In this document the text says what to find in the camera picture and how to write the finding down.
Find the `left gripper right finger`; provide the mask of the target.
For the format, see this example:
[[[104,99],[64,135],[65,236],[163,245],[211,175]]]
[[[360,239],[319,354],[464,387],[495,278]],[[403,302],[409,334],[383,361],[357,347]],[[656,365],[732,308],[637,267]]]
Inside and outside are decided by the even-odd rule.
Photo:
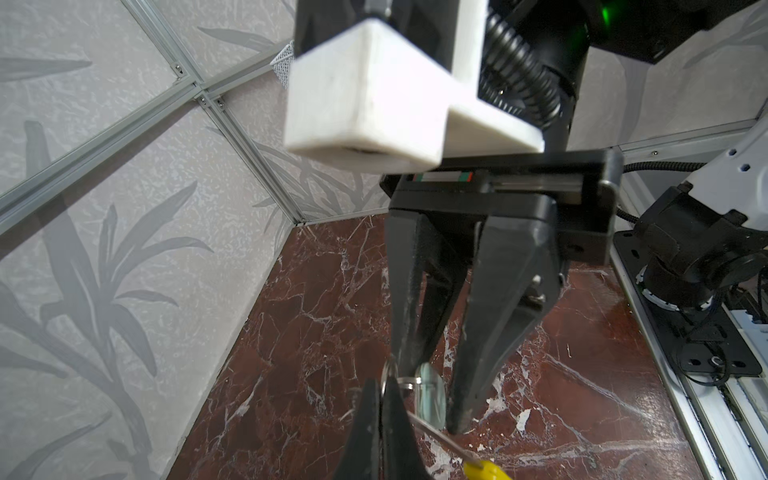
[[[381,400],[383,478],[430,480],[423,463],[413,426],[395,377],[384,383]]]

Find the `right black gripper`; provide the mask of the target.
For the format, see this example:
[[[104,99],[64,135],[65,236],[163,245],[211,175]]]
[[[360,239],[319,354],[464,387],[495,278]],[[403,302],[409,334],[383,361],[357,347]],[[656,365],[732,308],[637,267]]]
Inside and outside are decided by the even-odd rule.
[[[623,158],[610,150],[449,158],[387,175],[391,353],[429,361],[465,278],[446,427],[466,432],[501,367],[551,310],[571,263],[604,265]]]

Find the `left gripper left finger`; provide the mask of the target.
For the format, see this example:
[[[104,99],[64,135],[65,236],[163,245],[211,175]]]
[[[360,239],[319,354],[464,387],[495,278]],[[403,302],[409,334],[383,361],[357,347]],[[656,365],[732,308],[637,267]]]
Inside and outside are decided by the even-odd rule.
[[[376,480],[380,476],[381,387],[373,379],[364,384],[343,455],[334,479]]]

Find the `key with teal cap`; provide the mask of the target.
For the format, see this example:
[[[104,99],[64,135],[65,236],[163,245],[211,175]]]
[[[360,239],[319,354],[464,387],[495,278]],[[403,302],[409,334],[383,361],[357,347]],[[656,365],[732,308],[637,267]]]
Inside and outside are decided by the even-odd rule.
[[[437,430],[446,426],[446,387],[442,376],[431,363],[421,364],[416,371],[415,414]]]

